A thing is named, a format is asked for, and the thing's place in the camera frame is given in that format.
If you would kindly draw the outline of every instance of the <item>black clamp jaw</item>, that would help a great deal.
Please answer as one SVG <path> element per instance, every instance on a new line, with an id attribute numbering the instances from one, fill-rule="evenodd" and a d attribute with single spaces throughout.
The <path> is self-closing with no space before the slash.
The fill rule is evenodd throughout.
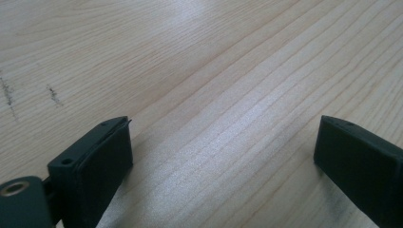
<path id="1" fill-rule="evenodd" d="M 48 164 L 0 185 L 1 228 L 94 228 L 133 165 L 127 117 L 100 123 Z"/>
<path id="2" fill-rule="evenodd" d="M 323 116 L 315 163 L 379 227 L 403 227 L 403 150 L 375 134 Z"/>

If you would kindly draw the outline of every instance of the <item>black rubber pad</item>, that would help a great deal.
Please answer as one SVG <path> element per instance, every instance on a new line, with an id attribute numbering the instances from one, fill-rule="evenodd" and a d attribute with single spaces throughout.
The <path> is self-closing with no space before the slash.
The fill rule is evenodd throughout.
<path id="1" fill-rule="evenodd" d="M 340 119 L 323 116 L 315 163 L 380 227 L 403 227 L 403 150 Z"/>
<path id="2" fill-rule="evenodd" d="M 127 117 L 98 124 L 48 164 L 65 227 L 93 228 L 133 165 Z"/>

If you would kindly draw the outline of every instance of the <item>scratch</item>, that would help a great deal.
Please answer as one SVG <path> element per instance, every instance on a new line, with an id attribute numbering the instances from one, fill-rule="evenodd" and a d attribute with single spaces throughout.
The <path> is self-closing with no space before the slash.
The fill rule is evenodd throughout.
<path id="1" fill-rule="evenodd" d="M 57 98 L 57 93 L 56 91 L 54 91 L 53 88 L 50 87 L 50 85 L 48 85 L 47 89 L 50 92 L 50 98 L 53 102 L 56 103 L 56 106 L 63 106 L 62 102 L 60 102 L 59 98 Z"/>
<path id="2" fill-rule="evenodd" d="M 11 96 L 11 94 L 12 94 L 12 92 L 14 90 L 12 90 L 12 88 L 1 77 L 0 77 L 0 84 L 1 84 L 1 87 L 3 88 L 4 96 L 7 99 L 7 105 L 9 105 L 9 107 L 10 107 L 10 110 L 12 112 L 12 116 L 14 117 L 15 121 L 17 121 L 17 115 L 15 114 L 15 110 L 14 110 L 14 107 L 12 105 L 13 104 L 13 99 L 12 99 L 12 96 Z"/>

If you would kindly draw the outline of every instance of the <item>light wooden surface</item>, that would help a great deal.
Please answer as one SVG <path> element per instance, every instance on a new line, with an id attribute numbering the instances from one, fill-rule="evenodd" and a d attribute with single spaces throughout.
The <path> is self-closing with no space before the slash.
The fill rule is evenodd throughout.
<path id="1" fill-rule="evenodd" d="M 403 1 L 0 0 L 0 182 L 126 115 L 99 227 L 375 227 L 313 163 L 320 116 L 403 146 Z"/>

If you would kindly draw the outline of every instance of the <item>small hole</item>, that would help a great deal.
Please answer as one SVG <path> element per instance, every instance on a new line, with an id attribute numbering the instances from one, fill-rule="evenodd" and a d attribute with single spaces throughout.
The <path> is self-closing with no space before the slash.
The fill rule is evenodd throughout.
<path id="1" fill-rule="evenodd" d="M 64 159 L 63 161 L 62 161 L 62 164 L 70 164 L 70 163 L 72 163 L 73 162 L 73 160 L 71 160 L 71 159 Z"/>
<path id="2" fill-rule="evenodd" d="M 28 186 L 29 182 L 27 181 L 15 182 L 3 188 L 0 192 L 0 195 L 3 197 L 10 197 L 24 191 L 26 188 L 28 188 Z"/>

